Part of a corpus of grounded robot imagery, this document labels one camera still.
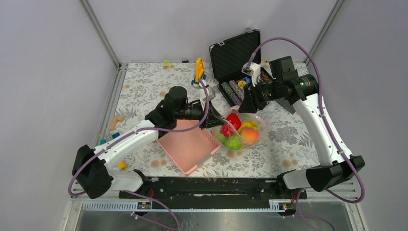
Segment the yellow banana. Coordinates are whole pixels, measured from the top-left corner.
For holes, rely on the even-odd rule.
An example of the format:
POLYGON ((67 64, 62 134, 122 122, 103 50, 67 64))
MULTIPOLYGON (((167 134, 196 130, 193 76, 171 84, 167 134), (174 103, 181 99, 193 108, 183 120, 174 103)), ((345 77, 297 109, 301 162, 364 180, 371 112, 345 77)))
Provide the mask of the yellow banana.
POLYGON ((254 121, 246 121, 246 122, 242 122, 241 127, 237 130, 238 133, 241 134, 241 131, 244 128, 251 128, 253 130, 258 130, 258 126, 254 121))

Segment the red bell pepper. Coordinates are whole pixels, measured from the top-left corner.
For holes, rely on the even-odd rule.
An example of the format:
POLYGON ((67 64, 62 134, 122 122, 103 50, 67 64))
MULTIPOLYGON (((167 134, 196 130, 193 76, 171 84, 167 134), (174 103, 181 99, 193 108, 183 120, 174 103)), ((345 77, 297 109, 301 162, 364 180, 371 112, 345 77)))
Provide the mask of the red bell pepper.
POLYGON ((227 121, 230 124, 223 125, 220 129, 220 133, 225 137, 230 137, 234 134, 234 130, 237 131, 242 126, 242 122, 236 113, 229 114, 227 121))

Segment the clear zip top bag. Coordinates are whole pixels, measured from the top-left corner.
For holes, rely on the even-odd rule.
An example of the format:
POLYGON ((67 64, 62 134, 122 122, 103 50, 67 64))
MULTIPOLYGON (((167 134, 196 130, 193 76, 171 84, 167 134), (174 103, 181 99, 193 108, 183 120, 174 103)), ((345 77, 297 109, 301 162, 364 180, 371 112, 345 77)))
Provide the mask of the clear zip top bag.
POLYGON ((270 131, 267 124, 256 114, 240 113, 238 106, 223 115, 224 124, 211 129, 214 137, 227 149, 240 151, 262 141, 270 131))

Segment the green pepper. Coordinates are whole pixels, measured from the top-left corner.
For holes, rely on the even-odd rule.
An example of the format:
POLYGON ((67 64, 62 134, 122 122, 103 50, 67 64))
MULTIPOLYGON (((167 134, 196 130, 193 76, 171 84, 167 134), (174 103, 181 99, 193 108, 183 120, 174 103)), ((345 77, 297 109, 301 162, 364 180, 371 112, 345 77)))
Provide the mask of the green pepper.
POLYGON ((231 149, 231 150, 239 150, 241 149, 241 138, 237 135, 231 135, 226 137, 224 141, 224 146, 231 149))

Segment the green cabbage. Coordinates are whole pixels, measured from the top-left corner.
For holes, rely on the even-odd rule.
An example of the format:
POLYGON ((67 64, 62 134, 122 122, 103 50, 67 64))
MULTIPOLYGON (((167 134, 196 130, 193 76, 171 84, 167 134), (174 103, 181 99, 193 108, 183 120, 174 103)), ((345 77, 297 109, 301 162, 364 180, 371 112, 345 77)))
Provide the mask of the green cabbage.
POLYGON ((215 138, 221 143, 224 144, 226 141, 226 138, 221 132, 220 132, 220 128, 214 128, 212 130, 213 135, 215 136, 215 138))

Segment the orange peach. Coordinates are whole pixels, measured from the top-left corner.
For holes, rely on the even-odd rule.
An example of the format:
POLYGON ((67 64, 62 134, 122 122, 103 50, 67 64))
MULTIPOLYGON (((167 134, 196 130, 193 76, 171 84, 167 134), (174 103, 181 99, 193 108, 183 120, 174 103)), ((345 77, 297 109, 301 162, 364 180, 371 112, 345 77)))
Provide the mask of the orange peach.
POLYGON ((254 145, 259 140, 259 133, 253 128, 243 128, 240 135, 243 138, 243 144, 247 146, 254 145))

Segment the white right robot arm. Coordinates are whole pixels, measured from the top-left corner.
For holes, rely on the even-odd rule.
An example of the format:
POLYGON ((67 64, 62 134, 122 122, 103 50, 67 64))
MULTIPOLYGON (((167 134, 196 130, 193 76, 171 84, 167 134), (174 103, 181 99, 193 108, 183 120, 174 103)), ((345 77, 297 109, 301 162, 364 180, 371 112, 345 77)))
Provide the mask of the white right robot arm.
POLYGON ((295 189, 312 188, 317 192, 353 178, 364 166, 362 156, 355 156, 345 145, 326 109, 319 84, 311 74, 300 76, 290 56, 270 62, 271 81, 262 81, 259 64, 244 64, 242 72, 251 78, 244 87, 240 113, 256 113, 269 101, 285 99, 299 113, 313 141, 319 158, 316 167, 293 170, 278 176, 276 192, 290 197, 295 189))

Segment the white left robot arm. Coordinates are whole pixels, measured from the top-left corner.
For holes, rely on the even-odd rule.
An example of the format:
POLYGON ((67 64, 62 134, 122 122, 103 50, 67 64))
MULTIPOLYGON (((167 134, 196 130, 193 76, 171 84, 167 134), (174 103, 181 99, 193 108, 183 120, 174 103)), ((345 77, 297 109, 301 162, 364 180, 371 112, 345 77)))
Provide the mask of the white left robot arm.
POLYGON ((223 125, 222 116, 212 106, 211 86, 201 83, 200 99, 189 101, 184 87, 172 87, 160 103, 128 132, 96 147, 84 145, 76 154, 68 193, 77 182, 82 192, 95 199, 108 191, 131 191, 143 198, 149 185, 137 172, 116 171, 118 162, 132 151, 158 142, 179 167, 192 160, 210 157, 218 144, 211 143, 209 128, 223 125))

